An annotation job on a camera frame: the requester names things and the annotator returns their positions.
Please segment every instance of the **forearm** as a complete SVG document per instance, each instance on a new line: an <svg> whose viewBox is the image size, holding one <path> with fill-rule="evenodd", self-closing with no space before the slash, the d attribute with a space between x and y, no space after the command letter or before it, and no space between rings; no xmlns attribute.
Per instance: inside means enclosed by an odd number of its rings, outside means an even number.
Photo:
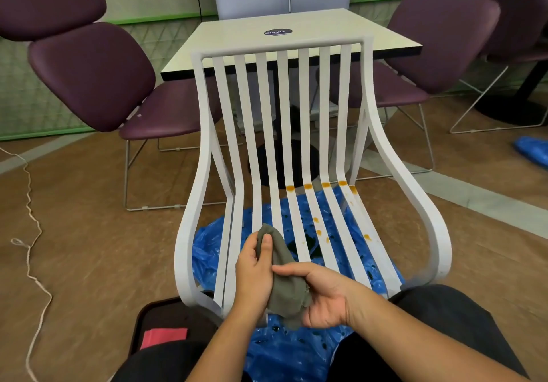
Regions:
<svg viewBox="0 0 548 382"><path fill-rule="evenodd" d="M365 287L350 325L404 382L523 381L514 371L434 330Z"/></svg>
<svg viewBox="0 0 548 382"><path fill-rule="evenodd" d="M188 382L236 382L242 380L245 353L255 330L246 314L234 308L219 327Z"/></svg>

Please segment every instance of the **left hand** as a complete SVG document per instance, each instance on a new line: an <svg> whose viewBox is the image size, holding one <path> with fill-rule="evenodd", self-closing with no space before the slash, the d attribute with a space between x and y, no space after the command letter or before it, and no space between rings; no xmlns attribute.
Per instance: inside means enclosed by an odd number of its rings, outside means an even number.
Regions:
<svg viewBox="0 0 548 382"><path fill-rule="evenodd" d="M264 314L272 291L272 236L266 234L257 260L257 232L249 235L236 263L236 296L232 310L245 314L253 323Z"/></svg>

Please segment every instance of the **hand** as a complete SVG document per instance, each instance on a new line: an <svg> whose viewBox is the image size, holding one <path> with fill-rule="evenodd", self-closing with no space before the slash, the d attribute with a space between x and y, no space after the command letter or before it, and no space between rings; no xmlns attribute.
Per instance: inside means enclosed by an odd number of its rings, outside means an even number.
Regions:
<svg viewBox="0 0 548 382"><path fill-rule="evenodd" d="M264 235L257 260L257 232L248 236L236 262L236 296L232 310L257 323L264 314L272 291L272 236Z"/></svg>
<svg viewBox="0 0 548 382"><path fill-rule="evenodd" d="M272 271L278 275L304 277L310 286L312 304L303 314L305 327L325 329L349 325L350 304L359 296L357 293L363 287L360 283L312 262L273 265Z"/></svg>

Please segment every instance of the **white rope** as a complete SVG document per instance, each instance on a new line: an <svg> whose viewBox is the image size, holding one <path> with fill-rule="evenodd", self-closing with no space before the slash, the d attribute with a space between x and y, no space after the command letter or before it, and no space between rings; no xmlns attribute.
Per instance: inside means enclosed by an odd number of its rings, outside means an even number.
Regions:
<svg viewBox="0 0 548 382"><path fill-rule="evenodd" d="M27 211L29 212L30 218L36 223L36 227L38 228L38 235L36 235L36 238L34 238L31 245L25 244L22 240L20 240L18 238L13 238L10 241L13 245L16 245L18 247L27 248L27 277L30 278L32 281L34 281L36 283L36 285L38 287L40 287L40 289L42 291L44 291L49 296L49 300L48 300L47 304L45 305L44 309L42 310L42 314L40 315L40 322L38 323L38 328L36 329L34 337L32 338L31 344L29 346L29 350L27 351L27 357L25 358L25 369L27 370L27 373L29 374L29 376L31 377L33 382L38 382L38 379L36 378L34 372L32 372L32 369L31 369L31 354L32 354L32 350L34 349L36 339L38 338L38 335L40 334L40 330L42 330L42 324L44 323L45 312L48 309L49 305L51 304L51 300L53 299L53 296L51 295L51 293L48 290L46 290L46 288L42 285L42 283L40 281L38 281L38 278L31 275L31 262L30 262L31 261L31 250L34 247L34 245L35 245L36 241L38 240L38 238L40 238L40 235L42 234L42 228L40 227L40 222L32 215L32 209L31 209L31 202L32 202L32 199L31 199L31 191L32 191L32 189L31 189L31 173L30 173L30 171L27 170L27 167L29 166L29 162L27 162L23 157L21 157L17 153L10 153L9 151L6 151L1 147L0 147L0 150L5 152L6 154L9 154L10 156L15 156L15 157L21 159L25 163L25 165L23 166L23 170L27 173L27 176L29 177L29 183L27 184L27 204L25 205L25 207L27 208Z"/></svg>

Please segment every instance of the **black trouser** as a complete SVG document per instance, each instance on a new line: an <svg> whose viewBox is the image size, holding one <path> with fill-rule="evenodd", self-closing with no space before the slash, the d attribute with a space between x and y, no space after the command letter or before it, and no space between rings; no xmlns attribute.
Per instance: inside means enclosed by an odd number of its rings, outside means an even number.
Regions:
<svg viewBox="0 0 548 382"><path fill-rule="evenodd" d="M490 313L461 292L447 286L431 285L403 291L390 302L439 332L527 377ZM174 341L148 347L129 357L112 382L183 382L205 346ZM400 380L365 340L352 333L339 344L327 380L354 380L364 369L375 379ZM250 380L247 374L242 376L242 381Z"/></svg>

